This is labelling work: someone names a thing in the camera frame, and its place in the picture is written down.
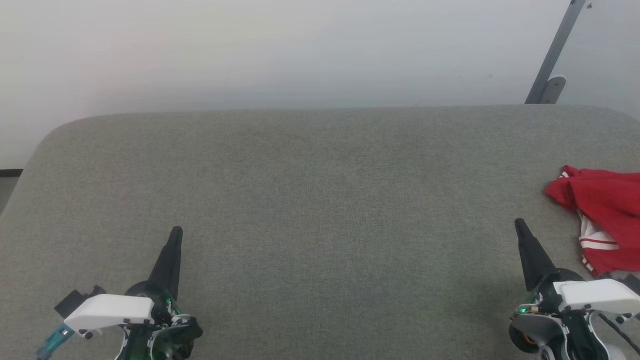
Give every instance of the white robot part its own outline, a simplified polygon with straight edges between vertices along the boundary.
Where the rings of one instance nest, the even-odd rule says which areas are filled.
[[[65,324],[76,332],[94,330],[122,323],[154,323],[153,300],[147,297],[100,294],[85,300]]]
[[[580,309],[590,305],[608,313],[640,313],[640,296],[614,279],[554,282],[554,288],[563,299],[560,311],[567,306]]]

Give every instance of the red and white fabric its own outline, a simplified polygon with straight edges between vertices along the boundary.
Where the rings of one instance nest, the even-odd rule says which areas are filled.
[[[640,173],[565,165],[545,191],[582,222],[582,263],[598,277],[640,271]]]

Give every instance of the gray floor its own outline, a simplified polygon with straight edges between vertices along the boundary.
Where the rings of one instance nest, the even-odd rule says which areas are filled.
[[[6,202],[9,201],[17,182],[18,177],[0,177],[0,213],[2,213]]]

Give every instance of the white wall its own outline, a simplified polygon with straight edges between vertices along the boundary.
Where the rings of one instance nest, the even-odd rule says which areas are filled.
[[[558,104],[604,106],[640,119],[640,1],[587,0],[554,75],[567,79]]]
[[[0,168],[135,111],[519,104],[568,0],[0,0]]]

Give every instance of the metal pole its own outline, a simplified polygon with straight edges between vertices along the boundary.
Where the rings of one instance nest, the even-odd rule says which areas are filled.
[[[569,8],[567,8],[566,13],[564,13],[560,27],[554,37],[554,41],[551,42],[545,61],[542,62],[540,71],[538,71],[538,76],[536,76],[536,80],[533,82],[531,91],[529,91],[529,96],[527,96],[527,100],[524,102],[525,104],[540,103],[540,99],[542,98],[542,93],[547,86],[549,76],[551,76],[551,72],[556,66],[556,62],[560,57],[560,53],[566,43],[566,39],[569,37],[571,29],[573,28],[575,21],[578,19],[578,15],[580,15],[580,11],[584,7],[585,1],[586,0],[571,0]]]

